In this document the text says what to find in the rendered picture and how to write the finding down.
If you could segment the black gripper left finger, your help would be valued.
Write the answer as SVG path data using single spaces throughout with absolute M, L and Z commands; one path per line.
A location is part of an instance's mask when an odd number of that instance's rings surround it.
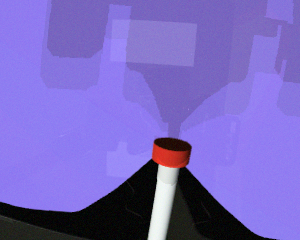
M 0 240 L 146 240 L 159 164 L 147 161 L 82 211 L 22 208 L 0 201 Z

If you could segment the white tapered pin with red cap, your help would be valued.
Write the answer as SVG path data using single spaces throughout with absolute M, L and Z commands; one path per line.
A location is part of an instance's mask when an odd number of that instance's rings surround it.
M 179 169 L 189 164 L 191 145 L 174 137 L 154 140 L 151 159 L 159 164 L 157 191 L 147 240 L 166 240 Z

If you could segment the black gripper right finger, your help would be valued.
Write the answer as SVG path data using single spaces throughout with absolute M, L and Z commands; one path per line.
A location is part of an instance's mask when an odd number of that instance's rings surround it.
M 167 240 L 277 240 L 257 236 L 199 183 L 186 167 L 179 169 Z

